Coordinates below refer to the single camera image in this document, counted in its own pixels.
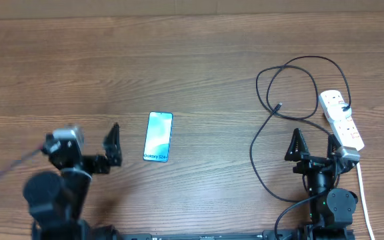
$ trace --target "smartphone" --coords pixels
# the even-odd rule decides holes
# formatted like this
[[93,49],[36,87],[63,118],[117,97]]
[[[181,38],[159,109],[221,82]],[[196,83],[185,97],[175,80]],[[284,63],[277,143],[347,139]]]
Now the smartphone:
[[143,160],[167,162],[170,151],[172,113],[150,112]]

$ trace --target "power socket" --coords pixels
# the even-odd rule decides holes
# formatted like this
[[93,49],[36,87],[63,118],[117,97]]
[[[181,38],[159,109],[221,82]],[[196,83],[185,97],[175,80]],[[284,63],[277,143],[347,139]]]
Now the power socket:
[[339,91],[328,90],[319,95],[319,102],[330,126],[342,146],[354,147],[358,151],[364,148],[364,142],[352,119],[352,109],[343,110],[347,104]]

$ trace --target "wood grain surface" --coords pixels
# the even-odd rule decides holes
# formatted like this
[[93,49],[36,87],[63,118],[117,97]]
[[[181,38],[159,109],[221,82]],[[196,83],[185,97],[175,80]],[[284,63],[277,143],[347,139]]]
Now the wood grain surface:
[[[268,116],[255,76],[300,55],[331,58],[349,80],[365,142],[369,216],[384,239],[383,12],[0,21],[0,170],[68,123],[83,127],[86,152],[102,152],[104,135],[118,122],[123,166],[94,178],[83,212],[91,225],[153,235],[272,229],[289,204],[262,188],[249,162],[250,142]],[[347,96],[330,63],[296,65],[313,74],[320,92]],[[273,73],[262,76],[263,92]],[[284,114],[304,116],[315,94],[304,73],[286,70],[269,100],[281,101]],[[168,163],[142,160],[150,111],[174,114]],[[311,120],[329,129],[321,108]],[[302,199],[301,176],[283,160],[296,127],[312,154],[324,155],[322,131],[274,117],[254,158],[272,191]],[[30,238],[23,184],[45,169],[54,170],[38,156],[0,182],[0,239]],[[340,187],[359,194],[355,170],[342,175]],[[294,210],[280,228],[307,216],[306,207]],[[351,229],[369,238],[360,203]]]

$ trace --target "wooden tabletop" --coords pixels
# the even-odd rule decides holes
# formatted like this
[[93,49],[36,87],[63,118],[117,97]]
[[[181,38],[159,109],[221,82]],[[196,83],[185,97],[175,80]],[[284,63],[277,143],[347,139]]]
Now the wooden tabletop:
[[[344,70],[353,118],[364,140],[361,167],[371,224],[384,239],[384,13],[310,13],[200,17],[122,17],[0,21],[0,169],[43,142],[45,133],[78,123],[87,153],[102,153],[114,122],[121,126],[123,165],[93,179],[83,218],[123,233],[250,233],[272,229],[290,206],[262,188],[249,160],[254,134],[269,115],[255,92],[264,68],[300,55],[322,55]],[[329,62],[295,63],[319,92],[344,82]],[[275,72],[259,85],[266,92]],[[311,80],[286,70],[269,97],[284,114],[315,105]],[[150,111],[174,114],[168,163],[142,159]],[[312,121],[329,129],[321,108]],[[257,168],[276,194],[303,199],[301,176],[283,156],[300,127],[312,154],[327,136],[274,117],[255,143]],[[44,156],[0,182],[0,239],[29,239],[26,180],[55,170]],[[359,195],[356,170],[340,187]],[[307,207],[280,228],[306,221]],[[368,239],[361,203],[351,229]]]

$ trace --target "white power strip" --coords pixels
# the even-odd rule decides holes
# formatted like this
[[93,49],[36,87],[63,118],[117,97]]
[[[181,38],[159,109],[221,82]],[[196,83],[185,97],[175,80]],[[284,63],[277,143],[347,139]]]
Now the white power strip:
[[[340,144],[342,146],[354,147],[358,151],[364,148],[364,142],[358,132],[357,126],[352,120],[352,109],[349,108],[347,111],[343,110],[344,107],[347,107],[347,104],[340,92],[336,90],[324,91],[319,96],[319,102],[321,103],[321,106],[324,109],[324,114],[328,122],[330,122],[331,129]],[[357,172],[365,223],[367,224],[371,240],[374,240],[373,230],[368,217],[367,204],[365,202],[364,184],[359,163],[357,164]]]

